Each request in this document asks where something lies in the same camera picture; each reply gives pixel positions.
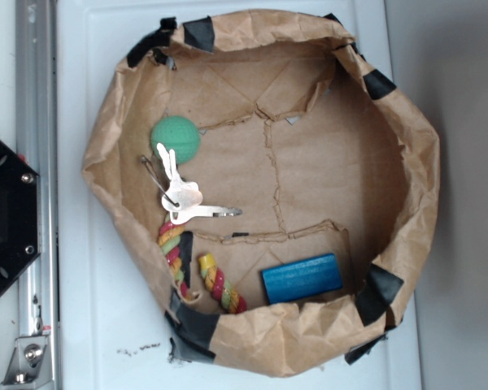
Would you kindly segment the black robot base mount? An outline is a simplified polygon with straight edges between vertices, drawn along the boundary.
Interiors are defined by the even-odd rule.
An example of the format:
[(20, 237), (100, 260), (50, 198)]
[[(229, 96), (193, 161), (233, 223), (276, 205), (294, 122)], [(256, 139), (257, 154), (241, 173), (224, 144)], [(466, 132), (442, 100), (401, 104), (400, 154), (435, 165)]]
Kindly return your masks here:
[(37, 180), (0, 140), (0, 297), (39, 255)]

